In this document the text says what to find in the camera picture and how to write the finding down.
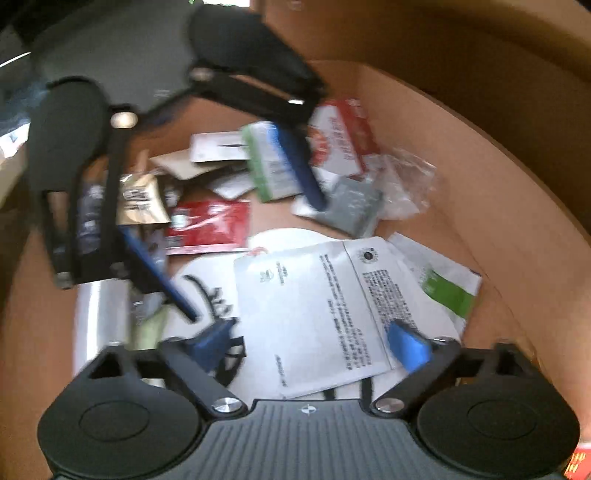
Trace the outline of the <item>white printed sachet packet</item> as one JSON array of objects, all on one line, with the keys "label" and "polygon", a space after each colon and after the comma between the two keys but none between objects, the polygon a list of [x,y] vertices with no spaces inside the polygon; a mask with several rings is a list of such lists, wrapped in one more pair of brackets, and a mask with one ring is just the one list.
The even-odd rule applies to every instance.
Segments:
[{"label": "white printed sachet packet", "polygon": [[230,389],[256,399],[375,400],[408,372],[388,344],[401,321],[460,338],[386,240],[332,241],[235,261],[246,358]]}]

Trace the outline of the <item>wooden drawer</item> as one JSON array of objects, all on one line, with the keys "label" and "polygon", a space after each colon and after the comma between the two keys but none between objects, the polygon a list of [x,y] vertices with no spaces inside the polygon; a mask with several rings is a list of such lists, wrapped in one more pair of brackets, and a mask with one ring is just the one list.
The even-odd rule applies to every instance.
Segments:
[{"label": "wooden drawer", "polygon": [[266,5],[376,135],[439,172],[401,231],[485,279],[465,340],[517,339],[590,435],[590,84],[431,2]]}]

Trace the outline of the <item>green white box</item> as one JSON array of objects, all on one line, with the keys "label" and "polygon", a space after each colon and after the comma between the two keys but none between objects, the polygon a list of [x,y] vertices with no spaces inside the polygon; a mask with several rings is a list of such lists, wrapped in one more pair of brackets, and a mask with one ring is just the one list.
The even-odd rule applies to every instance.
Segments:
[{"label": "green white box", "polygon": [[249,173],[263,203],[301,194],[294,170],[279,142],[279,132],[269,121],[248,124],[240,129],[249,153]]}]

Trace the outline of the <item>red white box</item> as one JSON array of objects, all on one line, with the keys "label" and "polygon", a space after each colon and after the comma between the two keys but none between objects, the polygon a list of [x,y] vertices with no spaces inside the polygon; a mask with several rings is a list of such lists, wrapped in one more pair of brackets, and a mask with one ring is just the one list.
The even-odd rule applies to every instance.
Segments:
[{"label": "red white box", "polygon": [[308,123],[308,141],[312,166],[351,178],[367,174],[367,158],[380,154],[368,116],[355,97],[318,106]]}]

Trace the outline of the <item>red sachet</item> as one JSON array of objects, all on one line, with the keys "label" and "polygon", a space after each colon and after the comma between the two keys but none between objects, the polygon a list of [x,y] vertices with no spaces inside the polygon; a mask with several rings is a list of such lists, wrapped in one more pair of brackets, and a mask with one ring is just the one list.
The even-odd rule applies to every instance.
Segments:
[{"label": "red sachet", "polygon": [[166,253],[201,255],[243,250],[250,231],[249,200],[181,202],[171,212]]}]

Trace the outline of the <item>white flat packet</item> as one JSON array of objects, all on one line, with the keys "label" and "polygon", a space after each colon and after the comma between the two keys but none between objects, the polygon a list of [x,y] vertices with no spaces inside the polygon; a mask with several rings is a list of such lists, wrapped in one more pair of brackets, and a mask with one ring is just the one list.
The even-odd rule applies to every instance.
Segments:
[{"label": "white flat packet", "polygon": [[208,163],[249,160],[241,131],[198,133],[191,136],[190,161]]}]

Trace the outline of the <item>silver metallic cylinder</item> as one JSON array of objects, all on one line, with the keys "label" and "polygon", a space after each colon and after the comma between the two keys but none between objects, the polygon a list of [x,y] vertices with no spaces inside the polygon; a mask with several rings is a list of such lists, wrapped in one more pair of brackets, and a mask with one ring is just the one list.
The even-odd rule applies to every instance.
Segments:
[{"label": "silver metallic cylinder", "polygon": [[108,279],[78,286],[74,317],[73,374],[103,347],[131,338],[130,283]]}]

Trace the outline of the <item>white green packet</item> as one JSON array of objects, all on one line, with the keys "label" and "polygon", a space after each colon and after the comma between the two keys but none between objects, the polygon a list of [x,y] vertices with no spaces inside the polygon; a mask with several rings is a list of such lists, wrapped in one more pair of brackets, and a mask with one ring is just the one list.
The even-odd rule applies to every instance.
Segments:
[{"label": "white green packet", "polygon": [[448,317],[462,336],[476,304],[482,276],[400,233],[394,233],[389,243],[423,292],[424,303],[430,298],[433,309]]}]

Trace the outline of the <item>gold brown coffee sachet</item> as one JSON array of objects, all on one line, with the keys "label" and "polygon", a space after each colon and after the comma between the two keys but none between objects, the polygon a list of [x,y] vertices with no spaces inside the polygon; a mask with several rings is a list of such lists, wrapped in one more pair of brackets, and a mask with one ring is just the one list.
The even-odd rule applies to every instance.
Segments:
[{"label": "gold brown coffee sachet", "polygon": [[170,218],[155,175],[126,174],[119,182],[116,223],[131,225],[167,225]]}]

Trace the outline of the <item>grey star-pattern packet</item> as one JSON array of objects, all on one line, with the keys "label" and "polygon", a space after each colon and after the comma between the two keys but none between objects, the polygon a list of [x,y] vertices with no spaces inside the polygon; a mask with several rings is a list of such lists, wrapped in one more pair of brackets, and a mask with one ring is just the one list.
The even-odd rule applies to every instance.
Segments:
[{"label": "grey star-pattern packet", "polygon": [[332,172],[317,169],[315,173],[328,200],[327,209],[315,210],[304,195],[301,195],[291,204],[291,213],[338,230],[352,238],[372,236],[385,203],[383,192],[370,183]]}]

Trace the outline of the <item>clear crumpled plastic bag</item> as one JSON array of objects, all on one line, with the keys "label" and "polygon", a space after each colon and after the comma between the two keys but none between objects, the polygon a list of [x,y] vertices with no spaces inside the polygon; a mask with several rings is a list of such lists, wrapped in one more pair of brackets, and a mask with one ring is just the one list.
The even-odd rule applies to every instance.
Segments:
[{"label": "clear crumpled plastic bag", "polygon": [[400,148],[380,154],[377,163],[373,184],[383,194],[383,220],[408,220],[429,209],[438,177],[435,165]]}]

